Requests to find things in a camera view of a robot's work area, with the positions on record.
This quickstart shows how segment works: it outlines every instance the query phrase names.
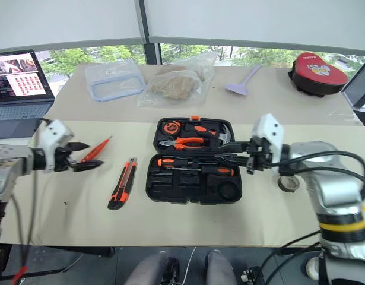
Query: robotic arm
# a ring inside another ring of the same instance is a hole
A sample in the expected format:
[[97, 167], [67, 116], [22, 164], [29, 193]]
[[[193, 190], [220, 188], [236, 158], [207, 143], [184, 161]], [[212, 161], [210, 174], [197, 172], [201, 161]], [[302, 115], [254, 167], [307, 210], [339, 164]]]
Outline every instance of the robotic arm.
[[[349, 174], [318, 170], [330, 167], [347, 171], [339, 155], [297, 159], [336, 151], [333, 145], [322, 141], [283, 145], [283, 134], [280, 123], [272, 115], [264, 115], [254, 126], [250, 141], [223, 145], [220, 148], [225, 153], [217, 157], [246, 167], [249, 174], [273, 167], [281, 176], [300, 175], [307, 184], [321, 232], [323, 252], [319, 258], [319, 284], [365, 284], [365, 222], [362, 215], [365, 183], [360, 190], [358, 179]], [[242, 152], [248, 153], [249, 157], [230, 154]], [[284, 163], [292, 159], [296, 162]]]
[[103, 163], [100, 160], [82, 163], [74, 161], [70, 157], [71, 153], [89, 146], [83, 142], [69, 142], [74, 134], [61, 121], [46, 121], [48, 125], [39, 134], [37, 148], [26, 145], [0, 145], [0, 225], [17, 177], [29, 175], [33, 170], [49, 173], [72, 168], [73, 171], [79, 172], [96, 168]]

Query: cable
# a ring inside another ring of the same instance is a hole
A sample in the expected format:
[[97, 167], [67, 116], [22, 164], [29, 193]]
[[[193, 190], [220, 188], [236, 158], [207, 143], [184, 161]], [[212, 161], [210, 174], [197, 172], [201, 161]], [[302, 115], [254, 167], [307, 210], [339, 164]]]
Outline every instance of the cable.
[[305, 169], [299, 169], [299, 170], [294, 170], [295, 174], [298, 173], [302, 173], [302, 172], [308, 172], [308, 171], [332, 171], [332, 172], [340, 172], [340, 173], [344, 173], [347, 175], [351, 175], [359, 180], [361, 180], [364, 184], [365, 184], [365, 178], [358, 174], [355, 173], [353, 171], [347, 170], [347, 169], [342, 169], [342, 168], [334, 168], [334, 167], [310, 167], [310, 168], [305, 168]]
[[269, 283], [272, 281], [273, 277], [275, 277], [275, 275], [277, 274], [277, 272], [279, 272], [280, 269], [282, 269], [282, 267], [285, 266], [285, 264], [287, 264], [288, 262], [292, 261], [293, 259], [295, 259], [297, 256], [304, 254], [305, 252], [315, 248], [316, 246], [319, 245], [319, 242], [313, 243], [312, 245], [310, 245], [307, 248], [304, 248], [298, 252], [296, 252], [295, 254], [293, 254], [291, 257], [289, 257], [288, 259], [286, 259], [283, 263], [281, 263], [272, 273], [271, 275], [269, 275], [267, 281], [265, 282], [265, 285], [269, 285]]
[[258, 272], [258, 275], [256, 276], [255, 284], [257, 284], [257, 282], [258, 282], [258, 278], [260, 278], [260, 276], [261, 276], [261, 272], [262, 272], [263, 268], [266, 266], [266, 264], [268, 263], [268, 261], [269, 261], [269, 260], [270, 260], [270, 259], [271, 259], [274, 255], [276, 255], [276, 254], [277, 254], [280, 250], [282, 250], [282, 249], [284, 249], [284, 248], [287, 248], [288, 246], [290, 246], [290, 245], [292, 245], [292, 244], [294, 244], [294, 243], [296, 243], [296, 242], [299, 242], [299, 241], [301, 241], [301, 240], [303, 240], [303, 239], [307, 239], [308, 237], [314, 236], [314, 235], [316, 235], [316, 234], [318, 234], [318, 233], [320, 233], [320, 231], [319, 231], [319, 230], [317, 230], [317, 231], [315, 231], [315, 232], [312, 232], [312, 233], [309, 233], [309, 234], [307, 234], [307, 235], [305, 235], [305, 236], [299, 237], [298, 239], [292, 240], [291, 242], [286, 243], [286, 244], [285, 244], [285, 245], [283, 245], [282, 247], [280, 247], [280, 248], [278, 248], [278, 249], [274, 250], [273, 252], [271, 252], [271, 253], [267, 256], [267, 258], [265, 258], [265, 259], [264, 259], [263, 263], [261, 264], [261, 266], [260, 266], [260, 270], [259, 270], [259, 272]]
[[24, 261], [25, 264], [28, 260], [29, 249], [30, 249], [30, 239], [32, 237], [33, 226], [34, 226], [34, 218], [36, 216], [36, 201], [37, 201], [37, 172], [34, 171], [32, 173], [32, 183], [33, 183], [33, 190], [32, 190], [32, 209], [31, 209], [31, 216], [30, 216], [30, 224], [29, 224], [29, 232], [28, 232], [28, 239], [27, 239], [27, 247], [25, 251]]
[[168, 285], [185, 285], [186, 277], [188, 276], [190, 262], [192, 260], [192, 257], [193, 257], [193, 254], [194, 254], [195, 250], [196, 250], [196, 247], [194, 247], [194, 249], [192, 251], [192, 254], [190, 254], [189, 262], [188, 262], [188, 265], [186, 266], [185, 276], [183, 278], [182, 283], [179, 283], [179, 282], [171, 282]]
[[[44, 279], [42, 279], [42, 281], [44, 281], [44, 280], [47, 280], [47, 279], [49, 279], [49, 278], [51, 278], [51, 277], [53, 277], [54, 275], [57, 275], [57, 274], [60, 274], [60, 273], [63, 273], [63, 272], [66, 272], [66, 271], [68, 271], [70, 268], [72, 268], [82, 257], [83, 257], [83, 255], [84, 254], [81, 254], [75, 261], [73, 261], [72, 263], [70, 263], [70, 265], [68, 265], [64, 270], [62, 270], [62, 271], [60, 271], [60, 272], [58, 272], [58, 273], [56, 273], [56, 274], [52, 274], [51, 276], [48, 276], [48, 277], [46, 277], [46, 278], [44, 278]], [[28, 284], [26, 284], [26, 285], [31, 285], [31, 284], [33, 284], [33, 283], [35, 283], [36, 281], [33, 281], [33, 282], [31, 282], [31, 283], [28, 283]]]
[[67, 266], [64, 270], [62, 270], [61, 272], [58, 272], [57, 274], [63, 273], [65, 271], [68, 271], [70, 268], [72, 268], [81, 258], [83, 257], [83, 254], [80, 255], [80, 257], [78, 257], [72, 264], [70, 264], [69, 266]]
[[297, 157], [295, 159], [287, 159], [287, 160], [283, 160], [280, 162], [268, 162], [266, 160], [263, 161], [263, 164], [266, 166], [283, 166], [283, 165], [287, 165], [287, 164], [292, 164], [292, 163], [296, 163], [296, 162], [301, 162], [303, 160], [307, 160], [307, 159], [313, 159], [315, 157], [321, 157], [321, 156], [348, 156], [348, 157], [352, 157], [354, 159], [356, 159], [357, 161], [360, 162], [361, 166], [363, 167], [363, 172], [364, 172], [364, 178], [365, 178], [365, 161], [358, 156], [357, 154], [354, 153], [350, 153], [348, 151], [342, 151], [342, 150], [329, 150], [329, 151], [321, 151], [320, 153], [312, 153], [312, 154], [308, 154], [305, 156], [300, 156]]
[[[34, 134], [34, 144], [35, 145], [39, 144], [39, 132], [38, 131]], [[22, 261], [21, 261], [22, 266], [19, 269], [19, 271], [16, 273], [14, 279], [12, 280], [12, 285], [18, 285], [21, 280], [21, 276], [27, 270], [26, 264], [27, 264], [27, 260], [28, 260], [28, 256], [29, 256], [30, 241], [31, 241], [33, 226], [34, 226], [34, 218], [36, 216], [36, 201], [37, 201], [37, 172], [36, 171], [34, 171], [32, 173], [32, 184], [33, 184], [32, 209], [31, 209], [31, 216], [30, 216], [30, 223], [29, 223], [28, 238], [27, 238], [27, 242], [26, 242], [26, 248], [25, 248], [25, 250], [23, 250]]]
[[17, 227], [18, 227], [18, 239], [20, 242], [20, 258], [21, 258], [21, 266], [25, 266], [24, 262], [24, 239], [23, 239], [23, 224], [21, 222], [21, 212], [18, 202], [14, 194], [12, 194], [12, 202], [14, 203], [14, 208], [16, 212], [17, 219]]

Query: gray pants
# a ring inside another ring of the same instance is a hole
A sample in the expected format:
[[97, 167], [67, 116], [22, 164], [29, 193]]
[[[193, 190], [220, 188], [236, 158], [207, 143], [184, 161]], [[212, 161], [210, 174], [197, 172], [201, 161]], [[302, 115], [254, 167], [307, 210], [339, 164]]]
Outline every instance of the gray pants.
[[[125, 285], [159, 285], [168, 260], [166, 252], [148, 256], [133, 270]], [[207, 260], [206, 285], [237, 285], [231, 264], [220, 251], [211, 251]]]

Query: plastic container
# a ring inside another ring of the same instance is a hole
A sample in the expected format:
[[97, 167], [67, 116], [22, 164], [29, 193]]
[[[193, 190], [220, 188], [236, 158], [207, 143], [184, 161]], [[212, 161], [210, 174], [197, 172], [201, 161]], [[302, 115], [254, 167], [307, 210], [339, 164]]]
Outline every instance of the plastic container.
[[145, 88], [140, 69], [131, 59], [88, 67], [85, 77], [92, 98], [98, 102], [138, 94]]

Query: red wire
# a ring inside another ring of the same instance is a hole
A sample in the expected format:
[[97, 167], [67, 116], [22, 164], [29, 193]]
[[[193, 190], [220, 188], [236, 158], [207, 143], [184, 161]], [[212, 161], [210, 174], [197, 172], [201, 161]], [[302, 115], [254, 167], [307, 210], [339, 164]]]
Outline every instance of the red wire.
[[24, 273], [27, 271], [28, 267], [22, 266], [19, 271], [16, 273], [15, 277], [12, 280], [12, 285], [16, 285], [17, 282], [21, 279], [21, 276], [24, 275]]

